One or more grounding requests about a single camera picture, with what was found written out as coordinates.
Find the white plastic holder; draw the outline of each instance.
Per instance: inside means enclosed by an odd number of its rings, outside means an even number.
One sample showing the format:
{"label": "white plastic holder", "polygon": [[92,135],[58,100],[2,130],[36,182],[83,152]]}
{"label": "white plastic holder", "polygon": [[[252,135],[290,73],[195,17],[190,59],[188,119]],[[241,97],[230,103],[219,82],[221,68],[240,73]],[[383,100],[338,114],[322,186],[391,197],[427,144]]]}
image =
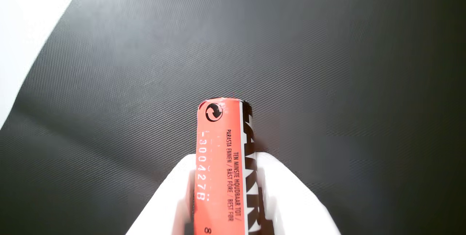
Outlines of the white plastic holder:
{"label": "white plastic holder", "polygon": [[[275,235],[340,235],[328,210],[285,165],[256,153],[265,217]],[[191,222],[196,154],[189,154],[168,174],[126,235],[183,235]]]}

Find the product label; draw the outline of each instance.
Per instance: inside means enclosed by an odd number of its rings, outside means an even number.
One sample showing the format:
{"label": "product label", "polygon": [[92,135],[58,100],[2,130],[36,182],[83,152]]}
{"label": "product label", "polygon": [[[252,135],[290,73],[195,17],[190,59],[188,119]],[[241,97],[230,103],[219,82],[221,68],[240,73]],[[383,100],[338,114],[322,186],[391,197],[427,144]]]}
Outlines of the product label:
{"label": "product label", "polygon": [[261,228],[251,115],[238,99],[210,99],[198,109],[196,235],[256,235]]}

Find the textured black mat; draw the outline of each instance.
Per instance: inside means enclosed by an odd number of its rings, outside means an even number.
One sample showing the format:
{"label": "textured black mat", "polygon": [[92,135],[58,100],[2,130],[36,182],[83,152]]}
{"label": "textured black mat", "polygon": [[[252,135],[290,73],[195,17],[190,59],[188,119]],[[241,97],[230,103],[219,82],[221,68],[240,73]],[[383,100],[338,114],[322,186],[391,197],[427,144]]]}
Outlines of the textured black mat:
{"label": "textured black mat", "polygon": [[459,1],[73,0],[0,132],[0,233],[124,234],[212,96],[342,234],[459,232]]}

